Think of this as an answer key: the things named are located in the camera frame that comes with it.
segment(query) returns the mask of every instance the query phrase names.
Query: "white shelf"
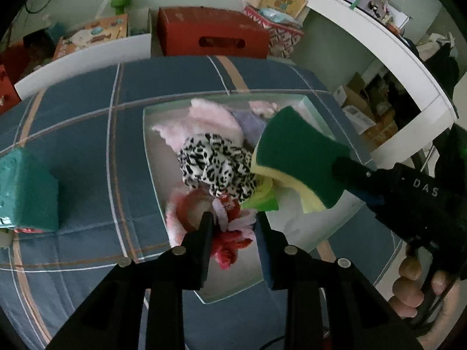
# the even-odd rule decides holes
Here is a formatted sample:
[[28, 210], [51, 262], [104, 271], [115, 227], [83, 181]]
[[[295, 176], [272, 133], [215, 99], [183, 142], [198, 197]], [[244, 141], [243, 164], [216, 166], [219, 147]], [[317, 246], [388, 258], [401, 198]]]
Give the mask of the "white shelf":
[[390, 168], [430, 143], [456, 121], [448, 97], [410, 49], [382, 24], [345, 0], [308, 0], [307, 7], [351, 34], [370, 50], [404, 86], [422, 111], [372, 153], [378, 167]]
[[151, 57], [151, 34], [136, 35], [91, 46], [57, 59], [15, 84], [22, 100], [73, 76]]

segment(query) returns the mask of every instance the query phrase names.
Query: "red storage box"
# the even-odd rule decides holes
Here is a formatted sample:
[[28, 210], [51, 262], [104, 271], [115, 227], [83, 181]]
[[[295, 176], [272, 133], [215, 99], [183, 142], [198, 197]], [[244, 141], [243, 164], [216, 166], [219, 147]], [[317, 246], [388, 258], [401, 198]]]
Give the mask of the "red storage box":
[[19, 102], [21, 102], [21, 99], [6, 73], [5, 65], [0, 64], [0, 114], [11, 109]]
[[269, 33], [238, 11], [198, 7], [159, 9], [157, 35], [170, 55], [225, 55], [265, 59]]

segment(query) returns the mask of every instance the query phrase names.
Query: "white desk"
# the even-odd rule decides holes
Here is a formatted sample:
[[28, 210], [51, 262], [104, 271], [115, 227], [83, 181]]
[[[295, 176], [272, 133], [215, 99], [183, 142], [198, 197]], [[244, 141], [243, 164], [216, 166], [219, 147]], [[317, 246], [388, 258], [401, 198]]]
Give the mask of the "white desk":
[[422, 62], [394, 34], [345, 0], [308, 0], [307, 7], [331, 20], [370, 50], [391, 71], [421, 113], [372, 152], [379, 168], [391, 168], [435, 139], [456, 120], [441, 86]]

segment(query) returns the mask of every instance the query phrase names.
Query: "yellow sponge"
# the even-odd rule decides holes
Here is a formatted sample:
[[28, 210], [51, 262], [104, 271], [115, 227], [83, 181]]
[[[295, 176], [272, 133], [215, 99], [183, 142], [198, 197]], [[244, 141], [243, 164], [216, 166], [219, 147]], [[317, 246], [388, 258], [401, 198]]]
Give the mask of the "yellow sponge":
[[295, 189], [305, 213], [332, 208], [344, 185], [332, 176], [337, 157], [350, 150], [321, 134], [292, 107], [281, 109], [268, 122], [253, 152], [251, 172], [279, 180]]

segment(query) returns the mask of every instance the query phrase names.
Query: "blue bedspread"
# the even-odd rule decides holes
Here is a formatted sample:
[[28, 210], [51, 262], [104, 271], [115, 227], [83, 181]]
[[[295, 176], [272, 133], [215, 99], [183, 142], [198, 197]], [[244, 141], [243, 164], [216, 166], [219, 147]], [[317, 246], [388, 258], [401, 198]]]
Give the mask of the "blue bedspread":
[[[0, 305], [29, 348], [43, 349], [120, 258], [144, 261], [169, 248], [146, 161], [143, 109], [248, 91], [306, 94], [354, 159], [369, 161], [314, 74], [269, 60], [168, 57], [120, 64], [49, 87], [0, 117], [0, 155], [25, 146], [60, 183], [60, 230], [20, 234], [0, 250]], [[371, 281], [398, 245], [371, 215], [352, 220], [329, 242]], [[284, 307], [284, 293], [268, 291], [264, 282], [211, 305], [185, 292], [186, 343], [191, 350], [259, 348], [283, 333]]]

